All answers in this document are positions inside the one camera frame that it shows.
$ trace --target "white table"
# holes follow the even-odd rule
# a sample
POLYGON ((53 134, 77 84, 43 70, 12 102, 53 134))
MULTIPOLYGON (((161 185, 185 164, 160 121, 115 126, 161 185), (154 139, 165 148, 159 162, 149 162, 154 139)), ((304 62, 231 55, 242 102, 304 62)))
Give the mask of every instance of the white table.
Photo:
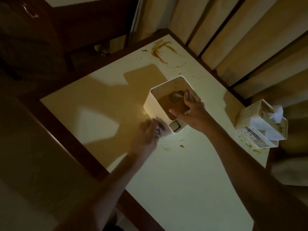
MULTIPOLYGON (((149 89, 182 74, 210 115, 265 167, 268 149, 253 149, 233 127, 244 106, 170 35, 161 40, 177 52, 161 47, 165 63, 152 55, 152 42, 41 102, 111 172, 147 118, 143 103, 149 89)), ((190 127, 161 139, 126 190, 166 231, 253 227, 210 141, 190 127)))

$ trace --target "right hand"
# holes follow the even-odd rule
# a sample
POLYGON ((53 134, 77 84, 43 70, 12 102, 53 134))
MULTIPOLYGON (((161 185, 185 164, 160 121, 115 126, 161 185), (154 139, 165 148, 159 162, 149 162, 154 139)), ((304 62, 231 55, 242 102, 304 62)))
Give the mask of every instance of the right hand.
POLYGON ((204 134, 209 125, 216 124, 216 121, 205 110, 204 103, 196 101, 191 92, 185 93, 184 103, 190 108, 190 113, 183 114, 175 109, 170 109, 169 112, 176 118, 186 122, 190 127, 204 134))

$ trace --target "forearm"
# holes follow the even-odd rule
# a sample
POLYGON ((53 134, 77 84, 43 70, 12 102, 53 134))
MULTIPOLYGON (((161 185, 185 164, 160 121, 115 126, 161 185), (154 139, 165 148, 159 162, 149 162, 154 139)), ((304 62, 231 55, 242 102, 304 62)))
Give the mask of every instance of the forearm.
POLYGON ((289 194, 216 122, 207 126, 204 134, 213 144, 234 189, 260 230, 306 227, 308 208, 289 194))
POLYGON ((56 230, 101 231, 127 184, 141 165, 139 159, 126 156, 102 182, 98 193, 56 230))

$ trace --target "floor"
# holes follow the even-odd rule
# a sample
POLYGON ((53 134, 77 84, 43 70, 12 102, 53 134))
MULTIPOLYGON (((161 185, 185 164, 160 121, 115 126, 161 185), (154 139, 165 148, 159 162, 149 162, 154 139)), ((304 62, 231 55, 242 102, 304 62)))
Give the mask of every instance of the floor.
MULTIPOLYGON (((3 230, 53 230, 98 190, 98 183, 27 113, 17 97, 50 79, 0 70, 0 224, 3 230)), ((125 231, 137 229, 123 217, 125 231)))

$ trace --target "white tissue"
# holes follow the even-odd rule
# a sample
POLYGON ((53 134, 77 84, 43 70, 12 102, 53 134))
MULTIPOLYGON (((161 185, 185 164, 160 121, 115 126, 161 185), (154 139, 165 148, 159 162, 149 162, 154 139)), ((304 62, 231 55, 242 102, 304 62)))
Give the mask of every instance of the white tissue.
POLYGON ((273 120, 276 124, 280 123, 283 116, 283 108, 281 105, 273 106, 274 113, 267 113, 268 117, 273 120))

